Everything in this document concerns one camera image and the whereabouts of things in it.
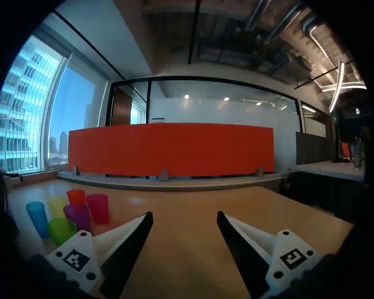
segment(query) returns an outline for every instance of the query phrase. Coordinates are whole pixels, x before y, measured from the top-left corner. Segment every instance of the green cup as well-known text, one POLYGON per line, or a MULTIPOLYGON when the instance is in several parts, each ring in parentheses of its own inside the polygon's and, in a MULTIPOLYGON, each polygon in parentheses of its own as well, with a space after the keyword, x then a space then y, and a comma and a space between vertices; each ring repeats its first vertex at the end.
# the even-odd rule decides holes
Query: green cup
POLYGON ((51 220, 47 224, 47 231, 57 247, 77 233, 76 224, 66 218, 51 220))

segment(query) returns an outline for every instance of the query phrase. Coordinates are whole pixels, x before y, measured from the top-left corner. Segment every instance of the sky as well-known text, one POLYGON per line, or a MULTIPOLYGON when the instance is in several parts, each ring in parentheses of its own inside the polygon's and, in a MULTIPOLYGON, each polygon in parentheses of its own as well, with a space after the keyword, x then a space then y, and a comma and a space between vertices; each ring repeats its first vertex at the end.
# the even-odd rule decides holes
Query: sky
POLYGON ((86 109, 93 101, 95 85, 67 67, 55 95, 50 123, 50 137, 55 137, 59 147, 59 137, 64 131, 83 129, 86 109))

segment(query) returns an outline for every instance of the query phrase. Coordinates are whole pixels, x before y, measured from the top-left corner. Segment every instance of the yellow cup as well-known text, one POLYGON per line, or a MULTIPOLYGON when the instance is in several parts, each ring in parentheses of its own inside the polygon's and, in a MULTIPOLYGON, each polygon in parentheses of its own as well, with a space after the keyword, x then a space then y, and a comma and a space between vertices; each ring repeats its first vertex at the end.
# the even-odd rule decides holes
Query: yellow cup
POLYGON ((68 202, 64 196, 52 196, 47 200, 47 203, 54 219, 65 218, 64 206, 68 202))

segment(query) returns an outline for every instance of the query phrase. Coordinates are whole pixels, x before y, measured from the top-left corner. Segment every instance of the gray cubicle panel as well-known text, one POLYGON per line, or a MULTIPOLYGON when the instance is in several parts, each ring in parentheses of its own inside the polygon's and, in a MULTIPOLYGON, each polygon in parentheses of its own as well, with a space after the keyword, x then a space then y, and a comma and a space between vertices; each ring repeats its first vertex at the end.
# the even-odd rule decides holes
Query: gray cubicle panel
POLYGON ((296 165, 330 161, 335 158, 335 140, 296 133, 296 165))

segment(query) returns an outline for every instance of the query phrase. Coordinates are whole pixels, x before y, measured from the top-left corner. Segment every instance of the desk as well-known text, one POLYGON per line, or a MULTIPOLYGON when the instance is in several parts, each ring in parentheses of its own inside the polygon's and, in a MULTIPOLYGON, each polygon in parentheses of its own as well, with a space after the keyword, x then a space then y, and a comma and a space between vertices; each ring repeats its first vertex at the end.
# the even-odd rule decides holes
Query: desk
POLYGON ((65 195, 72 188, 106 193, 111 223, 93 225, 97 235, 154 213, 154 224, 122 298, 248 298, 248 291, 216 224, 219 210, 271 234, 291 229, 320 253, 335 253, 351 224, 263 187, 206 192, 142 192, 50 180, 13 189, 9 206, 28 254, 49 250, 25 210, 30 201, 65 195))
POLYGON ((363 181, 365 175, 364 165, 356 170, 353 163, 332 163, 331 161, 295 165, 292 169, 359 182, 363 181))

